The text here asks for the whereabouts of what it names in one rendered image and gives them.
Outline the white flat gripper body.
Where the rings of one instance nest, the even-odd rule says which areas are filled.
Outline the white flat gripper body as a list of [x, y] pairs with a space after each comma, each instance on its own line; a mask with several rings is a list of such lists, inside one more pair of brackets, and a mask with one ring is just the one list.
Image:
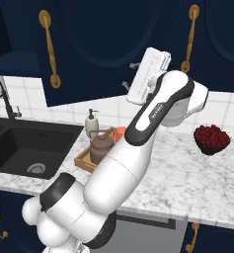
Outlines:
[[143, 105], [150, 88], [148, 82], [154, 71], [161, 69], [165, 54], [153, 47], [148, 47], [142, 57], [137, 72], [129, 88], [126, 100], [135, 105]]

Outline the navy cabinet door, oval panel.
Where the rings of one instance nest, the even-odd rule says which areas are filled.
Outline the navy cabinet door, oval panel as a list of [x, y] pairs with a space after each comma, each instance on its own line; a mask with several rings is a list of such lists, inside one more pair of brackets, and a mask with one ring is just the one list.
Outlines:
[[50, 85], [45, 30], [38, 28], [38, 62], [50, 107], [121, 96], [145, 49], [172, 52], [181, 0], [43, 0], [61, 85]]
[[189, 74], [210, 91], [234, 92], [234, 0], [181, 0], [173, 69], [186, 59], [192, 21], [189, 10], [199, 6]]

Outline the brown kettle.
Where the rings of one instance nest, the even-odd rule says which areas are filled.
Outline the brown kettle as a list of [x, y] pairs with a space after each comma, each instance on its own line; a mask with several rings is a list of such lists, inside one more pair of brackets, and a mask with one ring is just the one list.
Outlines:
[[114, 140], [110, 137], [110, 133], [113, 131], [112, 127], [89, 131], [90, 158], [94, 164], [99, 164], [115, 145]]

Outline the wooden tray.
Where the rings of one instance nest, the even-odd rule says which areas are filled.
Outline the wooden tray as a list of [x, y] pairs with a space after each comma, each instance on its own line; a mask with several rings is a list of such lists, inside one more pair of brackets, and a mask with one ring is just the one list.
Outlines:
[[[108, 135], [112, 139], [112, 141], [116, 141], [116, 128], [110, 127], [106, 131], [106, 135]], [[88, 171], [90, 173], [92, 173], [94, 171], [94, 169], [97, 167], [97, 165], [91, 161], [90, 147], [86, 147], [79, 155], [77, 155], [74, 158], [74, 164], [77, 167], [79, 167], [85, 171]]]

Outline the navy base cabinet door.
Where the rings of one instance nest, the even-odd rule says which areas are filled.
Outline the navy base cabinet door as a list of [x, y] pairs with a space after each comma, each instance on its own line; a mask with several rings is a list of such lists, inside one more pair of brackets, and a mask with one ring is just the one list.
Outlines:
[[45, 246], [39, 241], [34, 226], [27, 225], [22, 217], [22, 207], [29, 195], [0, 191], [0, 253], [41, 253]]
[[[192, 242], [193, 236], [189, 222], [180, 253], [188, 253], [186, 245]], [[201, 224], [193, 253], [234, 253], [234, 229]]]

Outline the orange round object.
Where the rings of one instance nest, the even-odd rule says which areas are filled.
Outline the orange round object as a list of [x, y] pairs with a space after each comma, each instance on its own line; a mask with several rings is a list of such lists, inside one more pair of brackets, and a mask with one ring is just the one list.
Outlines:
[[115, 129], [115, 142], [118, 142], [120, 140], [120, 138], [124, 135], [126, 130], [125, 126], [118, 126]]

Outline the cream soap dispenser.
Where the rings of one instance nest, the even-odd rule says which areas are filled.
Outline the cream soap dispenser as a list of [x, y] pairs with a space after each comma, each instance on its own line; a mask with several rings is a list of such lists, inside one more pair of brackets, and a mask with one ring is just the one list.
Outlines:
[[97, 110], [90, 109], [89, 116], [85, 120], [85, 131], [90, 139], [93, 139], [99, 133], [99, 121], [94, 116]]

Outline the red berries heap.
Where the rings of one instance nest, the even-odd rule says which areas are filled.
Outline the red berries heap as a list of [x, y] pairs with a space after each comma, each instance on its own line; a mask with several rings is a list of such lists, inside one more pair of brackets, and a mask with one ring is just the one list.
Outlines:
[[216, 125], [197, 127], [194, 137], [204, 147], [225, 148], [230, 143], [227, 132]]

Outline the dark bowl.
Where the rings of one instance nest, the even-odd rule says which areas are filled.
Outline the dark bowl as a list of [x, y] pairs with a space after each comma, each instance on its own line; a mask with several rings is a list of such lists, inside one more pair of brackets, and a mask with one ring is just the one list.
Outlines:
[[195, 143], [203, 154], [213, 155], [222, 151], [230, 144], [230, 137], [227, 133], [216, 132], [214, 134], [194, 133]]

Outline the black sink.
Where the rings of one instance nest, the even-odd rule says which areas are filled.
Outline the black sink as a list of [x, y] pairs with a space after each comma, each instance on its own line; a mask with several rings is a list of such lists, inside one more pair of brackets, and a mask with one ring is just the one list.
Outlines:
[[0, 118], [0, 173], [50, 179], [83, 128]]

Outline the black tap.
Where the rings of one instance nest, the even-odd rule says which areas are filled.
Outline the black tap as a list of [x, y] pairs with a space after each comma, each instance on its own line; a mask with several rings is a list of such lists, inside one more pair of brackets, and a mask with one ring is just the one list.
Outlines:
[[20, 118], [22, 116], [22, 113], [19, 111], [19, 109], [17, 112], [13, 111], [13, 109], [9, 103], [7, 92], [5, 91], [4, 85], [1, 83], [1, 81], [0, 81], [0, 88], [1, 88], [0, 98], [2, 98], [4, 100], [8, 119], [11, 121], [14, 121], [16, 118]]

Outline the grey dishwasher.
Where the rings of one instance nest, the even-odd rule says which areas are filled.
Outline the grey dishwasher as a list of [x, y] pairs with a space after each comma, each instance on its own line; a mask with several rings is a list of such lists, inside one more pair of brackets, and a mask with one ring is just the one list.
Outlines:
[[[117, 215], [167, 222], [168, 218], [148, 214], [118, 211]], [[177, 220], [176, 229], [168, 229], [117, 219], [111, 240], [91, 253], [180, 253], [188, 222]]]

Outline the navy wall cabinet body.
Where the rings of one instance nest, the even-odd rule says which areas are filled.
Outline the navy wall cabinet body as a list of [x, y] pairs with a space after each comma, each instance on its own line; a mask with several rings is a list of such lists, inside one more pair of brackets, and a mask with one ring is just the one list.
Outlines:
[[40, 77], [37, 40], [42, 0], [0, 0], [0, 75]]

